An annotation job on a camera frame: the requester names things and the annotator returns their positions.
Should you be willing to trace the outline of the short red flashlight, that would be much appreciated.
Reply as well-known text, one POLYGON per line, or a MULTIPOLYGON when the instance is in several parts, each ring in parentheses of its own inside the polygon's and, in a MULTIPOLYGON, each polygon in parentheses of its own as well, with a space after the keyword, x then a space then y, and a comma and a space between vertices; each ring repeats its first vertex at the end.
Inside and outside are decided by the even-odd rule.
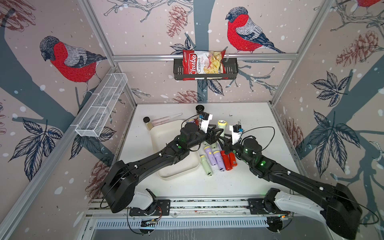
POLYGON ((236 156, 233 152, 229 153, 229 159, 230 159, 230 163, 231 163, 232 168, 236 167, 238 165, 237 160, 236 160, 236 156))

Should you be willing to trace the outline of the long red flashlight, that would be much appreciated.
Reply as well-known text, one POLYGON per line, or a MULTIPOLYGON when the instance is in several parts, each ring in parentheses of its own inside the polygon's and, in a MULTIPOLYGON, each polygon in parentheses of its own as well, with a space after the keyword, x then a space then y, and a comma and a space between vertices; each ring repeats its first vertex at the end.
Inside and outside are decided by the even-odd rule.
POLYGON ((221 151, 221 156, 225 165, 226 171, 230 171, 233 169, 229 156, 225 154, 225 151, 221 151))

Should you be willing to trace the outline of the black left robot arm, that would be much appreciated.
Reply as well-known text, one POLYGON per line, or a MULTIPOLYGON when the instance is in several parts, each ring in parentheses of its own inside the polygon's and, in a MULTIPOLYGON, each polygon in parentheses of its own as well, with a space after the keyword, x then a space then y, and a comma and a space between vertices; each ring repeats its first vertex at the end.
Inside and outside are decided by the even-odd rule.
POLYGON ((191 148, 203 142, 216 142, 222 132, 223 129, 217 129, 215 125, 209 125, 205 131, 196 124, 187 123, 181 128, 180 134, 162 150, 139 161, 127 164, 123 161, 116 162, 100 187, 103 200, 107 202, 112 213, 122 211, 134 199, 135 188, 142 180, 182 161, 190 154, 191 148))

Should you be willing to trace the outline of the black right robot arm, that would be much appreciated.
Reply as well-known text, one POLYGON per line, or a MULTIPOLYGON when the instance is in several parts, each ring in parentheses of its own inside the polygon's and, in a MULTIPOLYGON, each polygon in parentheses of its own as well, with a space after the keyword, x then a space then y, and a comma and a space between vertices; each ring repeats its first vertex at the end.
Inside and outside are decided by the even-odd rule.
POLYGON ((243 144, 221 137, 220 146, 225 153, 233 153, 245 162, 256 177, 282 185, 300 195, 294 200, 281 190, 270 189, 264 198, 268 212, 275 209, 295 212, 326 224, 344 239, 356 238, 363 211, 347 186, 315 181, 285 168, 262 155, 262 147, 254 137, 243 144))

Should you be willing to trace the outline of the cream plastic storage tray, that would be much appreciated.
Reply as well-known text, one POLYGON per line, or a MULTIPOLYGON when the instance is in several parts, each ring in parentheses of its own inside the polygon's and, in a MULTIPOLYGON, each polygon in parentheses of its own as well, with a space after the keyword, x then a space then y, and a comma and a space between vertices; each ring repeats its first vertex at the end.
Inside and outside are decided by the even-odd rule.
MULTIPOLYGON (((163 125, 156 126, 150 130, 151 141, 154 153, 161 152, 167 156, 176 156, 180 151, 177 143, 172 141, 180 135, 181 126, 185 125, 182 120, 176 120, 163 125)), ((200 166, 200 156, 198 152, 192 151, 183 160, 174 162, 171 165, 157 171, 157 175, 166 181, 190 174, 200 166)))

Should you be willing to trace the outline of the purple flashlight right front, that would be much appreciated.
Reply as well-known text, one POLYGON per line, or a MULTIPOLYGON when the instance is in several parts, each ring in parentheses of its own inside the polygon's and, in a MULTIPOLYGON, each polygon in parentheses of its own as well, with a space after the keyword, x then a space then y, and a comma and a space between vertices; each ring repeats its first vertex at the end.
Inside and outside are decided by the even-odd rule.
POLYGON ((218 168, 221 172, 224 172, 226 170, 226 167, 225 167, 225 164, 224 164, 224 161, 223 161, 223 157, 221 155, 221 152, 220 151, 214 151, 214 157, 217 161, 217 165, 218 165, 218 168))

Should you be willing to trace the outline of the purple flashlight left front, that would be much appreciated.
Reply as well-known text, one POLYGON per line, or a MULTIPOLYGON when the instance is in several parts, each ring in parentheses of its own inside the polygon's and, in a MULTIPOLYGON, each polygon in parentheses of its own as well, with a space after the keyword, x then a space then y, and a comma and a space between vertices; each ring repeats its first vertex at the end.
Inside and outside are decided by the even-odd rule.
POLYGON ((211 166, 216 166, 217 165, 217 160, 216 160, 216 158, 215 158, 215 156, 213 154, 211 146, 206 146, 204 148, 204 151, 205 151, 205 153, 206 153, 206 155, 207 155, 207 157, 209 159, 209 162, 210 162, 211 166))

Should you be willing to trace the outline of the large spice jar black lid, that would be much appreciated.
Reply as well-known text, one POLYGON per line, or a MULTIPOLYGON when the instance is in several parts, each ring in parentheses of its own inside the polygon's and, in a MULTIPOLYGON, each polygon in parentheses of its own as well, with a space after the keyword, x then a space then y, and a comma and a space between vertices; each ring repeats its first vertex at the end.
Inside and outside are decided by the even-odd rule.
POLYGON ((196 112, 198 116, 203 116, 205 114, 205 107, 203 105, 197 105, 196 112))

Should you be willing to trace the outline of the green flashlight front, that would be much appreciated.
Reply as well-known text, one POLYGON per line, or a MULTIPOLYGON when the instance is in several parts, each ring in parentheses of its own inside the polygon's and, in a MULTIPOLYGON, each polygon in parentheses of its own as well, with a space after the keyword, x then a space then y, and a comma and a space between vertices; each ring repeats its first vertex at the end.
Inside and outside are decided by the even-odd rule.
POLYGON ((212 176, 213 172, 211 170, 211 167, 207 161, 207 157, 205 155, 200 155, 201 165, 206 173, 207 176, 212 176))

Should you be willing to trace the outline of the small spice jar black lid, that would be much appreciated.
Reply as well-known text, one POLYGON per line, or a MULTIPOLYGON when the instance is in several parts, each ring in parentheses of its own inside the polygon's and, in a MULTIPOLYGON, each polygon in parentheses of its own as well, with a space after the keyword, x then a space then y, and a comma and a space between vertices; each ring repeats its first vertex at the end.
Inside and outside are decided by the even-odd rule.
POLYGON ((143 122, 146 124, 146 127, 149 131, 154 127, 149 117, 144 117, 143 122))

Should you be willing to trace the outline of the red cassava chips bag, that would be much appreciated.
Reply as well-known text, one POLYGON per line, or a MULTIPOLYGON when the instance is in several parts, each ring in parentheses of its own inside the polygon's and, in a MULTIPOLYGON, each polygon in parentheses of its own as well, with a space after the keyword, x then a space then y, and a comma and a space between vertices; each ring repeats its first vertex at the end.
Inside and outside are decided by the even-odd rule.
POLYGON ((223 58, 226 51, 183 50, 184 75, 226 74, 223 58))

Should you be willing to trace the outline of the pink handled metal tongs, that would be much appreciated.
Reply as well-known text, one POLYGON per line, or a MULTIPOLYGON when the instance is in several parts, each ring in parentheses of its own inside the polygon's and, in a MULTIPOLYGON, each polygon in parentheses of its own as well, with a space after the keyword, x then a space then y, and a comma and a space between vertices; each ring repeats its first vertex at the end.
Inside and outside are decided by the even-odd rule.
POLYGON ((173 119, 182 116, 182 113, 166 116, 152 121, 154 127, 171 122, 173 119))

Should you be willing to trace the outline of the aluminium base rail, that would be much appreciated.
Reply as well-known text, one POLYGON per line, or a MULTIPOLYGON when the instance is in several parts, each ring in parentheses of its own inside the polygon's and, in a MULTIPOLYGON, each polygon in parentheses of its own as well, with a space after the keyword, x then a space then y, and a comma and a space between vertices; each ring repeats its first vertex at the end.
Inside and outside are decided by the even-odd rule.
POLYGON ((171 198, 157 213, 145 215, 140 210, 125 208, 112 214, 109 208, 97 207, 94 201, 89 208, 83 227, 86 231, 132 230, 149 234, 158 230, 268 228, 273 224, 281 230, 293 216, 289 212, 265 213, 245 197, 234 198, 171 198))

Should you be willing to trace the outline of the black wall basket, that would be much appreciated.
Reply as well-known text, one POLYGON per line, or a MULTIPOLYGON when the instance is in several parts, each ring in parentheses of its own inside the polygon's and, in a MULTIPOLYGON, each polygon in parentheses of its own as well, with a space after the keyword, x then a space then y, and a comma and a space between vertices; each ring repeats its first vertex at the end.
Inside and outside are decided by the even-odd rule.
POLYGON ((175 80, 234 80, 239 73, 236 58, 229 58, 223 61, 212 60, 196 63, 185 63, 182 59, 174 60, 175 80))

